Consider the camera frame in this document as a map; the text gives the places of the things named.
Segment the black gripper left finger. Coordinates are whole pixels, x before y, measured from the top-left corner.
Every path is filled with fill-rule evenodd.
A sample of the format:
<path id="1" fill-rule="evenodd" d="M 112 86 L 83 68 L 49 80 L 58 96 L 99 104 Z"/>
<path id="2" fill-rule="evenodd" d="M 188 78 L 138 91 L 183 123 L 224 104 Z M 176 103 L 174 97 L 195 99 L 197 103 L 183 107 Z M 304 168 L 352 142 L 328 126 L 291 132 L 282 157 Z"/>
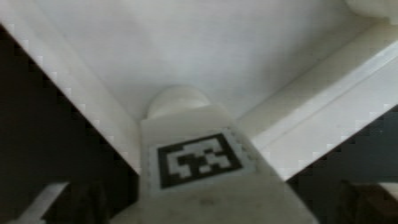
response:
<path id="1" fill-rule="evenodd" d="M 112 215 L 103 184 L 49 183 L 10 224 L 138 224 L 137 208 Z"/>

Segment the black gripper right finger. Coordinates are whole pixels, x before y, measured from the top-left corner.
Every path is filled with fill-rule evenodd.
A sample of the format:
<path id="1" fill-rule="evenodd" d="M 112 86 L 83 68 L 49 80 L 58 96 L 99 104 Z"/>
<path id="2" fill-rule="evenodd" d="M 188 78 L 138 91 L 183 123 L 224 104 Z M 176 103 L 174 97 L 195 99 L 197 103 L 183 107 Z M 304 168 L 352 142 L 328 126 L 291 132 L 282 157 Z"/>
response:
<path id="1" fill-rule="evenodd" d="M 398 224 L 396 182 L 341 182 L 336 224 Z"/>

